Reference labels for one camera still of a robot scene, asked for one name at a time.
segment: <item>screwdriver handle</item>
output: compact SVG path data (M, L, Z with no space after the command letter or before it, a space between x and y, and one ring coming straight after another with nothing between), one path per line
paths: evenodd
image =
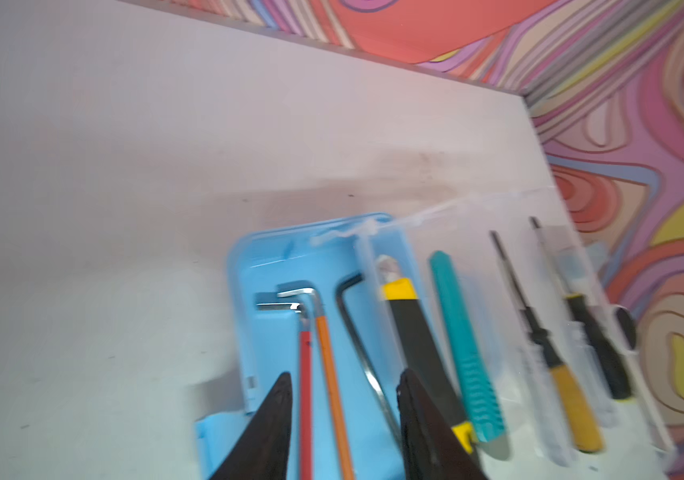
M575 321L585 326L585 334L590 346L596 351L603 376L606 378L608 389L615 400L625 400L632 396L632 387L628 378L625 364L617 353L611 341L606 338L596 318L587 307L585 296L576 293L566 297L568 309Z
M597 453L603 450L603 438L596 418L585 399L585 394L574 379L572 371L566 364L561 364L552 367L550 375L556 383L577 450L584 453Z

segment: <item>teal utility knife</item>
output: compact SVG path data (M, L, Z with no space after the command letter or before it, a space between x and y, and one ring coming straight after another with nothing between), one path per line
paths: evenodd
M462 390L462 403L478 439L491 442L505 433L505 421L475 343L451 257L437 251L430 257L430 267L443 311L443 322L449 334L459 388Z

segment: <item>yellow screwdriver handle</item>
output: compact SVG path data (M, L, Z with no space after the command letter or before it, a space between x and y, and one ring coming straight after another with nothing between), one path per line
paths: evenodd
M571 370L561 364L552 367L550 375L556 382L577 450L584 453L596 453L603 450L603 438L598 429L596 417Z

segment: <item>red handle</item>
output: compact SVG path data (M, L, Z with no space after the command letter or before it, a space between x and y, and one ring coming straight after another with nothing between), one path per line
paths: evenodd
M313 357L309 332L299 334L299 478L313 478Z

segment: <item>blue plastic tray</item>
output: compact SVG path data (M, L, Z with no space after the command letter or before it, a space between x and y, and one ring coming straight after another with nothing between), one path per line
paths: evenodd
M196 424L204 478L221 464L248 423L248 414L259 408L275 379L285 371L291 372L294 388L288 478L299 476L299 322L295 313L262 312L254 302L257 293L275 292L278 285L299 280L314 284L327 313L356 477L403 478L403 459L369 388L335 301L339 282L362 269L356 239L336 238L321 246L309 243L311 237L329 230L346 230L368 219L387 222L392 218L387 214L369 214L270 230L242 238L231 250L227 269L236 313L246 411L216 414ZM407 274L416 272L413 265L402 266ZM345 300L381 377L386 397L397 412L395 388L403 368L399 347L392 331L386 329L377 315L375 290L370 284L364 281L350 288ZM334 480L341 475L328 405L313 326L314 477Z

